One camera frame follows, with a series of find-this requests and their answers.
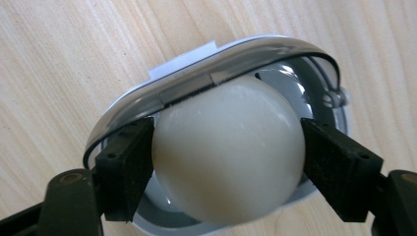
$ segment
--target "round white object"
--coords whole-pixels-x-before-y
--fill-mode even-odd
[[[194,218],[220,224],[254,220],[284,204],[304,155],[290,104],[249,76],[161,111],[152,144],[168,198]]]

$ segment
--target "tabletop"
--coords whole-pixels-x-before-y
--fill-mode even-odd
[[[338,62],[351,137],[417,171],[417,1],[0,1],[0,218],[82,167],[89,132],[148,70],[215,40],[261,33],[311,42]],[[371,235],[320,194],[219,235]],[[144,235],[104,222],[105,235]]]

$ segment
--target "white egg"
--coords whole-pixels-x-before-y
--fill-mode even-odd
[[[152,144],[168,198],[196,219],[238,224],[276,210],[304,164],[304,135],[285,98],[243,76],[160,112]]]

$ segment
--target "white ball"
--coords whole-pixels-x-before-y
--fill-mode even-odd
[[[262,217],[292,195],[304,135],[290,104],[243,76],[160,112],[153,167],[168,198],[202,221]]]

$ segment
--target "light wood surface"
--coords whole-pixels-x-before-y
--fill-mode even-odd
[[[0,218],[82,167],[95,122],[148,70],[216,40],[291,35],[333,56],[351,136],[417,171],[417,1],[0,1]],[[370,235],[317,194],[220,235]],[[144,235],[105,222],[106,235]]]

